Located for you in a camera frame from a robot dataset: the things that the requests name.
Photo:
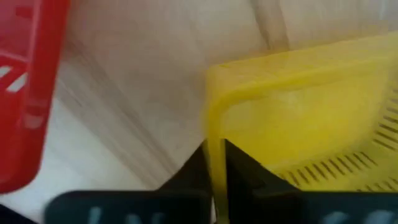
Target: light wood floor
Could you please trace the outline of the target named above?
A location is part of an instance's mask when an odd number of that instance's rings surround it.
[[[214,63],[398,28],[396,0],[72,0],[42,168],[0,202],[156,189],[203,140]]]

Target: yellow plastic basket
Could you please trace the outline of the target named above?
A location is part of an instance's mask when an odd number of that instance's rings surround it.
[[[228,139],[303,190],[398,190],[398,33],[209,69],[208,164],[228,222]]]

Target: red plastic basket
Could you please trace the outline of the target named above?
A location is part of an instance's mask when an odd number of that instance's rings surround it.
[[[39,169],[67,11],[67,0],[0,0],[0,192]]]

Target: black object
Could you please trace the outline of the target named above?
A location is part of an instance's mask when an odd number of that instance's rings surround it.
[[[47,207],[47,224],[209,224],[210,198],[200,192],[71,192]]]
[[[211,184],[202,149],[159,190],[71,192],[45,211],[46,224],[209,224]]]
[[[397,218],[398,194],[301,192],[228,141],[226,164],[231,224],[388,224]],[[199,147],[159,190],[67,193],[47,207],[45,220],[46,224],[208,224],[211,196]]]

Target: yellow crate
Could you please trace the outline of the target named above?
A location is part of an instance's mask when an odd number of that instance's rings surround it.
[[[303,190],[398,190],[397,53],[395,32],[211,67],[207,152],[220,223],[222,139]]]

